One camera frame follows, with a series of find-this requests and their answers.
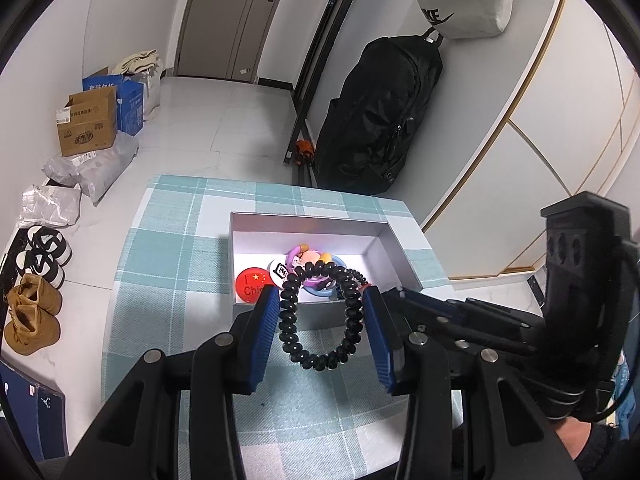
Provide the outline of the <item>grey room door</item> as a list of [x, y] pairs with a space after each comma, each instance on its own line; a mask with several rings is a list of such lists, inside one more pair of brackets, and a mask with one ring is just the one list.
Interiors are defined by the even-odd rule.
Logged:
[[280, 0], [186, 0], [174, 74], [252, 84]]

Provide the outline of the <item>grey plastic parcel bag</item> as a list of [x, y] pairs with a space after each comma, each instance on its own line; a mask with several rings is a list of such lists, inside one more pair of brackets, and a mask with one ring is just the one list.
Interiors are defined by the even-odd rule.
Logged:
[[106, 192], [127, 169], [139, 151], [134, 136], [118, 132], [113, 145], [75, 156], [54, 156], [43, 166], [47, 178], [57, 184], [74, 188], [89, 197], [96, 206]]

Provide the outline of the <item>red china flag badge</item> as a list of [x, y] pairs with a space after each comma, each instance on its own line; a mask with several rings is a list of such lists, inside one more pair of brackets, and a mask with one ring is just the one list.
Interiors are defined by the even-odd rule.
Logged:
[[244, 269], [235, 278], [234, 290], [244, 304], [254, 304], [258, 299], [265, 285], [272, 285], [270, 273], [263, 268]]

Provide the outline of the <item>white round badge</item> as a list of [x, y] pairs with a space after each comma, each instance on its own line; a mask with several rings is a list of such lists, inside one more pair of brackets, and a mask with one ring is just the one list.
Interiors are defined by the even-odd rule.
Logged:
[[288, 268], [282, 258], [273, 259], [267, 270], [273, 283], [282, 283], [288, 276]]

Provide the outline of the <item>black metal rack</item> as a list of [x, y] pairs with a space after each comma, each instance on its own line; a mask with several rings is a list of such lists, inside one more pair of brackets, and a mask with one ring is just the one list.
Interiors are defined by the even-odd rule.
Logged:
[[292, 169], [292, 185], [314, 184], [314, 142], [306, 120], [332, 49], [355, 0], [328, 0], [305, 56], [292, 100], [296, 118], [283, 163]]

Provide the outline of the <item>black white sneakers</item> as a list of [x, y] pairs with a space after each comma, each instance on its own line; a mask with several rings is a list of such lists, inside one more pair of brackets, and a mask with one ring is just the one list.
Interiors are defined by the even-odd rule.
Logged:
[[18, 229], [4, 257], [14, 276], [22, 278], [34, 274], [46, 280], [55, 289], [65, 281], [65, 266], [73, 251], [61, 231], [47, 226]]

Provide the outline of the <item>black hanging garment bag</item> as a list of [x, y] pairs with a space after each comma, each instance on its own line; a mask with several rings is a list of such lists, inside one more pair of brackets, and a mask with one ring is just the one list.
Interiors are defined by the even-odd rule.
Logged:
[[366, 45], [318, 136], [319, 188], [376, 195], [392, 186], [442, 73], [441, 44], [431, 27]]

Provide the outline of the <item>silver plastic parcel bag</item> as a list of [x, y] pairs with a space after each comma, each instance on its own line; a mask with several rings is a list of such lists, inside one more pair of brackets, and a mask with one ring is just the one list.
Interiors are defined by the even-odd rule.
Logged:
[[78, 188], [33, 185], [22, 194], [19, 229], [45, 226], [59, 229], [73, 226], [80, 215], [81, 192]]

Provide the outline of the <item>blue cardboard box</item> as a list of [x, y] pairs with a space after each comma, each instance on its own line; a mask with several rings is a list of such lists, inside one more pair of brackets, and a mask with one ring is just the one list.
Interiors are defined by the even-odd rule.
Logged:
[[82, 80], [82, 90], [114, 87], [117, 128], [136, 136], [143, 127], [143, 84], [125, 75], [92, 75]]

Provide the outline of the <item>beige canvas tote bag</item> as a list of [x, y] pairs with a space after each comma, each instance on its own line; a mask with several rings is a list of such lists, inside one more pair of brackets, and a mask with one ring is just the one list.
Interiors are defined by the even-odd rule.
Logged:
[[160, 76], [164, 63], [156, 49], [142, 50], [123, 58], [110, 71], [124, 75], [143, 86], [143, 120], [146, 122], [160, 106]]

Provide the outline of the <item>brown cardboard box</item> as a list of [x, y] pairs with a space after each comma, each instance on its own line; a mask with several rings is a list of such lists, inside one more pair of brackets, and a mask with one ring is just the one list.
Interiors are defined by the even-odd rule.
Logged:
[[116, 92], [101, 87], [71, 94], [56, 111], [56, 130], [65, 157], [110, 148], [116, 138]]

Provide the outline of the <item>grey cardboard storage box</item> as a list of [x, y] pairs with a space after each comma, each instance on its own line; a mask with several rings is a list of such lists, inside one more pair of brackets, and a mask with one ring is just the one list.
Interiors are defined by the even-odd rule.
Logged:
[[238, 274], [252, 266], [267, 270], [277, 258], [288, 270], [333, 261], [360, 272], [381, 292], [400, 286], [421, 289], [408, 252], [387, 222], [232, 212], [229, 256], [234, 314], [253, 309], [235, 293]]

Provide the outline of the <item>brown suede boots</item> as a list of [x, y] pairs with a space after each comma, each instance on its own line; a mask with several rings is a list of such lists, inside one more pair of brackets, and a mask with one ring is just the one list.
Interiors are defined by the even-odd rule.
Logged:
[[4, 339], [20, 356], [53, 346], [61, 337], [56, 316], [62, 308], [62, 295], [44, 278], [26, 273], [6, 295], [10, 322]]

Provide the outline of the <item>dark blue paper bag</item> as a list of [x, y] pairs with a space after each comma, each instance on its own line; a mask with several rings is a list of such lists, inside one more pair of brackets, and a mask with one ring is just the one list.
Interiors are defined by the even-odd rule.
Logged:
[[1, 361], [1, 379], [17, 428], [34, 460], [66, 456], [64, 394], [37, 382], [6, 361]]

